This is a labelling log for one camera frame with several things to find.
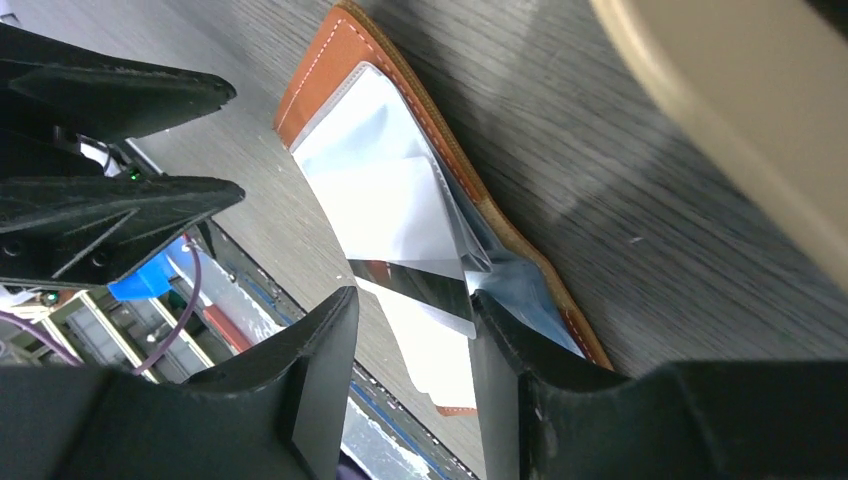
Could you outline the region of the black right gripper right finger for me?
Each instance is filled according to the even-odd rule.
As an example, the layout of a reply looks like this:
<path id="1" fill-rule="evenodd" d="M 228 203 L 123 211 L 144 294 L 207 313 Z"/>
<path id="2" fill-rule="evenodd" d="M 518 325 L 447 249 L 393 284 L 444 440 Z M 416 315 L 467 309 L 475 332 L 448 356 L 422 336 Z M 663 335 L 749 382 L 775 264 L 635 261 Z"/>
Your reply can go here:
<path id="1" fill-rule="evenodd" d="M 491 479 L 843 479 L 843 361 L 677 361 L 629 378 L 472 299 Z"/>

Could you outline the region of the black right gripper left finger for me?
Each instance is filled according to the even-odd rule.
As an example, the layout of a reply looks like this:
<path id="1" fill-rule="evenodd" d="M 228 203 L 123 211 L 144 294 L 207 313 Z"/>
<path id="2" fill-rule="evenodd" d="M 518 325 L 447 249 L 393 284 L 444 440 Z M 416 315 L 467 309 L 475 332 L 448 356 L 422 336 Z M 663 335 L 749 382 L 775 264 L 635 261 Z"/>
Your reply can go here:
<path id="1" fill-rule="evenodd" d="M 1 371 L 5 479 L 332 479 L 357 290 L 182 384 L 102 367 Z"/>

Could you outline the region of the beige oval tray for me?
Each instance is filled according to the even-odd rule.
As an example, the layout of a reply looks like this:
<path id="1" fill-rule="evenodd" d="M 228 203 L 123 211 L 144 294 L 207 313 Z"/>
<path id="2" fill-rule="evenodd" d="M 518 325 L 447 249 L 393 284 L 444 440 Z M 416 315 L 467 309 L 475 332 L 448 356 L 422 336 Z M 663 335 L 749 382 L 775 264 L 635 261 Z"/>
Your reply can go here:
<path id="1" fill-rule="evenodd" d="M 847 282 L 847 5 L 596 1 L 656 105 L 836 283 Z"/>

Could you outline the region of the white card black stripe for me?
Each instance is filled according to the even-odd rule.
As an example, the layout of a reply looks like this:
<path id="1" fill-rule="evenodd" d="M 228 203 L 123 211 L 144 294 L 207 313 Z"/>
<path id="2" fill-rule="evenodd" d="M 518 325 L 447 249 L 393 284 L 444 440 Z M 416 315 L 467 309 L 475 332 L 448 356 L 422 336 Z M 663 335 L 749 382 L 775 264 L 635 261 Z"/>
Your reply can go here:
<path id="1" fill-rule="evenodd" d="M 475 337 L 443 184 L 430 158 L 316 162 L 304 172 L 356 277 Z"/>

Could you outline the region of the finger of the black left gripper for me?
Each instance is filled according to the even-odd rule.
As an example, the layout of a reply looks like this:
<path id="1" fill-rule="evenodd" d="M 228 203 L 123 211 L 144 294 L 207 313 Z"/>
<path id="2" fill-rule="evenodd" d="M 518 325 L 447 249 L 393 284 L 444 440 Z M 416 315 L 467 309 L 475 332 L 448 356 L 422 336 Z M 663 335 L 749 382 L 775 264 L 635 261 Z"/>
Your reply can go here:
<path id="1" fill-rule="evenodd" d="M 1 183 L 1 282 L 105 286 L 245 197 L 210 177 L 14 178 Z"/>
<path id="2" fill-rule="evenodd" d="M 104 55 L 1 27 L 1 125 L 59 126 L 112 143 L 219 111 L 237 95 L 223 78 Z"/>

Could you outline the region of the orange leather card holder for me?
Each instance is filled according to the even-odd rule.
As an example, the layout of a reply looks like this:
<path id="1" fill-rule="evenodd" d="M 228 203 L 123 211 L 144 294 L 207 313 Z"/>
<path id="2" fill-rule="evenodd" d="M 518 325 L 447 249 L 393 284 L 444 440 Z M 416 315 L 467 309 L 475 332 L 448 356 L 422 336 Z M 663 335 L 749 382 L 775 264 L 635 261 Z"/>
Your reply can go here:
<path id="1" fill-rule="evenodd" d="M 496 205 L 411 66 L 359 5 L 329 10 L 274 129 L 357 284 L 376 297 L 413 385 L 440 414 L 476 411 L 477 291 L 555 344 L 610 366 L 554 267 Z"/>

